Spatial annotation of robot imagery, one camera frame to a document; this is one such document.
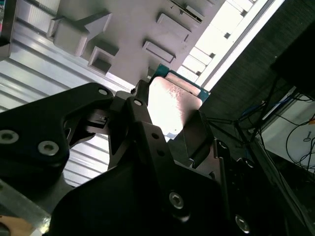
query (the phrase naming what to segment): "silver screw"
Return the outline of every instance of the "silver screw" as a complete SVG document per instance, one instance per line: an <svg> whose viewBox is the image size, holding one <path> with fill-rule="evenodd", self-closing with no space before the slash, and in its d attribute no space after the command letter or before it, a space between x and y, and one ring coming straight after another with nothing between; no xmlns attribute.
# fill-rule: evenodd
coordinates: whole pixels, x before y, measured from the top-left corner
<svg viewBox="0 0 315 236"><path fill-rule="evenodd" d="M134 100L133 101L135 104L137 104L138 106L141 106L142 105L142 102L138 101L138 100Z"/></svg>
<svg viewBox="0 0 315 236"><path fill-rule="evenodd" d="M178 193L171 192L169 194L169 201L177 209L182 209L184 207L184 200Z"/></svg>
<svg viewBox="0 0 315 236"><path fill-rule="evenodd" d="M46 156L53 156L59 150L59 146L53 141L43 141L38 145L38 151Z"/></svg>
<svg viewBox="0 0 315 236"><path fill-rule="evenodd" d="M237 226L246 234L250 233L250 227L248 226L247 222L240 216L235 215L235 222Z"/></svg>
<svg viewBox="0 0 315 236"><path fill-rule="evenodd" d="M103 94L103 95L107 95L107 94L108 94L108 93L107 93L105 90L103 90L103 89L99 89L98 92L99 92L100 94Z"/></svg>
<svg viewBox="0 0 315 236"><path fill-rule="evenodd" d="M0 144L13 144L19 140L19 135L13 130L0 130Z"/></svg>

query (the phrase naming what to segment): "black metal bracket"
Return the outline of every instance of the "black metal bracket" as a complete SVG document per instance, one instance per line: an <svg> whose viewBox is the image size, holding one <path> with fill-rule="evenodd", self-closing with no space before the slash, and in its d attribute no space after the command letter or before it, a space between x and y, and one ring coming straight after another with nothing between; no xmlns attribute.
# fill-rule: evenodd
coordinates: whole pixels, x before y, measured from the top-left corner
<svg viewBox="0 0 315 236"><path fill-rule="evenodd" d="M2 113L2 135L9 130L17 139L0 144L0 177L33 184L57 179L69 158L69 144L93 136L80 125L84 114L109 107L112 100L109 89L91 83Z"/></svg>

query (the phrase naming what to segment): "blue cable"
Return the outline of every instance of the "blue cable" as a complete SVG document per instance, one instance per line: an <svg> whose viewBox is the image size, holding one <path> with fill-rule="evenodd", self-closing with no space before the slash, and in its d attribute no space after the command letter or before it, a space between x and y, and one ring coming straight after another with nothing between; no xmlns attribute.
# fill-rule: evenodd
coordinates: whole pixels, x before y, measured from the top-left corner
<svg viewBox="0 0 315 236"><path fill-rule="evenodd" d="M281 101L281 102L277 102L275 104L272 104L272 106L276 106L278 104L282 104L282 103L285 103L287 101L289 101L291 99L291 97L287 97L285 100ZM254 105L254 106L251 106L249 108L247 108L243 113L242 113L242 117L244 117L246 114L248 114L249 112L251 112L252 110L255 110L256 108L260 107L260 106L263 106L264 104L260 104L260 105Z"/></svg>

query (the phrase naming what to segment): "black panel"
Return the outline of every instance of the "black panel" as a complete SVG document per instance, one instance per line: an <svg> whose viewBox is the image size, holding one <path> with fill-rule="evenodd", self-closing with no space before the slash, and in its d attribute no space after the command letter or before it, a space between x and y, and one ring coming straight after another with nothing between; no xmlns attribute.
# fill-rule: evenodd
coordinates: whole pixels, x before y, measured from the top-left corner
<svg viewBox="0 0 315 236"><path fill-rule="evenodd" d="M296 86L302 93L315 99L314 44L315 21L286 49L272 68Z"/></svg>

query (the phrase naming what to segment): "metal plate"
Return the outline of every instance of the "metal plate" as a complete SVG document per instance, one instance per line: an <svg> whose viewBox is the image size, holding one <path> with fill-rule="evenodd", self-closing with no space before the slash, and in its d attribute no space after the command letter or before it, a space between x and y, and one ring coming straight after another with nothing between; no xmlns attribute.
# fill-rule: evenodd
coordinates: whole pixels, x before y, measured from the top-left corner
<svg viewBox="0 0 315 236"><path fill-rule="evenodd" d="M150 84L148 110L152 123L169 138L181 132L190 115L201 105L199 98L163 77L154 78Z"/></svg>

